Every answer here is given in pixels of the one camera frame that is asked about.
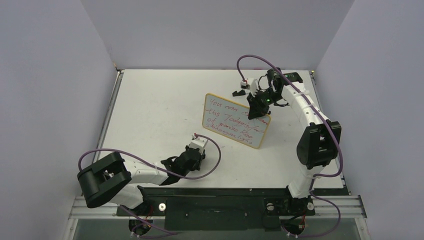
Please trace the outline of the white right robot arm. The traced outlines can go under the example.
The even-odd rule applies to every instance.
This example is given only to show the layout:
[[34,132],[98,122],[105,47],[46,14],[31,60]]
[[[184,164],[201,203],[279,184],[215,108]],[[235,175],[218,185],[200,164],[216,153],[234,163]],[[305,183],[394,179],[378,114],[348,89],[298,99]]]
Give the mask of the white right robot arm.
[[342,128],[339,122],[322,114],[297,72],[279,74],[269,69],[265,77],[267,88],[261,88],[258,79],[250,82],[248,118],[263,117],[269,113],[271,105],[278,106],[278,102],[284,100],[284,106],[294,111],[303,127],[296,146],[299,170],[288,185],[290,195],[282,199],[283,209],[294,214],[302,207],[301,199],[310,196],[315,179],[321,177],[324,168],[337,158]]

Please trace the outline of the yellow framed whiteboard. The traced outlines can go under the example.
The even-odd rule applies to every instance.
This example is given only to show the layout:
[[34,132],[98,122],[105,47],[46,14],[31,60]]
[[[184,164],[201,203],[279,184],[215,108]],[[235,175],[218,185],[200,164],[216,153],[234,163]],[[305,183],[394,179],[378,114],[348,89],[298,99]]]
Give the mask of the yellow framed whiteboard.
[[207,93],[201,124],[207,130],[259,149],[271,123],[271,117],[266,114],[249,119],[249,110],[245,105]]

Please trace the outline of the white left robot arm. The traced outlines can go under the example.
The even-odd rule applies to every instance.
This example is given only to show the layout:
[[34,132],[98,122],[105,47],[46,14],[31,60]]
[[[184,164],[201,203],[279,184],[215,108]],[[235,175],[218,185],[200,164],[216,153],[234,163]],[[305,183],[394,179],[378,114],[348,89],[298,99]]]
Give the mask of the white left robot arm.
[[144,164],[124,160],[121,151],[114,151],[80,169],[77,179],[88,208],[115,203],[131,209],[136,215],[143,215],[149,210],[149,201],[142,184],[175,184],[188,173],[200,170],[205,157],[203,147],[187,145],[179,156]]

